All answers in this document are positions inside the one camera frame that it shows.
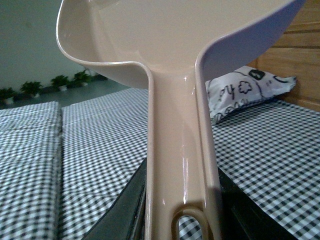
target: printed pillowcase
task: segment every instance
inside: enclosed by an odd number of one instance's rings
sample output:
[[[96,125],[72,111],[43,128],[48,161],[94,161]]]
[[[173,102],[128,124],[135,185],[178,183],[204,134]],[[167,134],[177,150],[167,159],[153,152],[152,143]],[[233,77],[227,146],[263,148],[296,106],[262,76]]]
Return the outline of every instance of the printed pillowcase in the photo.
[[[295,85],[296,77],[281,78],[249,66],[240,67],[205,83],[211,120],[218,123],[236,109],[290,92]]]

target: black and white checkered fabric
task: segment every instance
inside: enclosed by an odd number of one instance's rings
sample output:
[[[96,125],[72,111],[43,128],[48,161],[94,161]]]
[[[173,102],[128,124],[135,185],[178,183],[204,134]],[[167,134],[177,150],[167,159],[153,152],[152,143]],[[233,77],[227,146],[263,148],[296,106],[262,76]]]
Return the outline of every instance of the black and white checkered fabric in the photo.
[[[273,100],[212,131],[219,168],[296,238],[320,239],[320,113]]]
[[[48,102],[0,110],[0,239],[56,239],[61,109]]]
[[[147,154],[148,91],[127,89],[62,108],[59,238],[81,239]]]
[[[148,91],[127,89],[63,109],[60,237],[80,239],[147,155]],[[298,239],[320,239],[320,113],[283,101],[212,126],[219,167]],[[180,219],[180,239],[201,239]]]

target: plastic scoop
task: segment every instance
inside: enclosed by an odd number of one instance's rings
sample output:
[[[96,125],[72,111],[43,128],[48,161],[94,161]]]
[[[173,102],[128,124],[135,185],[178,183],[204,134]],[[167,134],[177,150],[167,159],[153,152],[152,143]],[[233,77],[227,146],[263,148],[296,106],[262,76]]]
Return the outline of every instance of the plastic scoop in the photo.
[[[178,239],[183,215],[198,220],[203,239],[222,239],[205,81],[262,54],[303,3],[62,1],[56,26],[62,53],[119,83],[148,88],[145,239]]]

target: mattress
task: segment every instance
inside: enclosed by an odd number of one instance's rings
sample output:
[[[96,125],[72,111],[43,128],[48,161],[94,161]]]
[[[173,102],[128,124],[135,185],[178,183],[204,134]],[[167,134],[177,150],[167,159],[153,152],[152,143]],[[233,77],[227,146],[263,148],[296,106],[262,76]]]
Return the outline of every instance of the mattress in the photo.
[[[58,102],[0,111],[0,239],[57,238],[61,129]]]
[[[81,239],[147,156],[148,91],[126,89],[62,109],[63,189],[59,232]],[[300,240],[320,239],[320,113],[281,100],[212,125],[218,167]],[[190,217],[182,239],[197,239]]]

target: wooden headboard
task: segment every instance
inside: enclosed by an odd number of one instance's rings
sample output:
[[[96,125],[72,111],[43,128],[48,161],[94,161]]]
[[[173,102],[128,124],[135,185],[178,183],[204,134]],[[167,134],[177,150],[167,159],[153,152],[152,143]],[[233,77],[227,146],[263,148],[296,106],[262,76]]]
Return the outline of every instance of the wooden headboard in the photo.
[[[280,77],[297,77],[279,98],[320,112],[320,0],[307,0],[277,43],[249,66]]]

